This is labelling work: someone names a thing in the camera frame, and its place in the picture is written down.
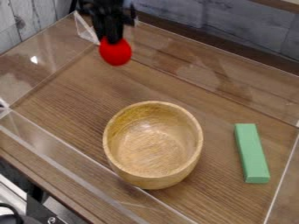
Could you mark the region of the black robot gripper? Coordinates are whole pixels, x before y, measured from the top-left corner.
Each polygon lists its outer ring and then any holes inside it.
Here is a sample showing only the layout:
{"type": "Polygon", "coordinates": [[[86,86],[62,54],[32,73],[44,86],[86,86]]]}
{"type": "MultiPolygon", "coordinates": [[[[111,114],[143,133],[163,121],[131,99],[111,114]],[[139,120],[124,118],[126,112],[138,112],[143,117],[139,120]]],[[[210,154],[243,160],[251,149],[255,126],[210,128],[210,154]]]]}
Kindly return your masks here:
{"type": "Polygon", "coordinates": [[[124,24],[136,25],[138,15],[132,0],[83,0],[83,12],[91,15],[98,40],[106,36],[107,27],[107,41],[112,45],[123,38],[124,24]]]}

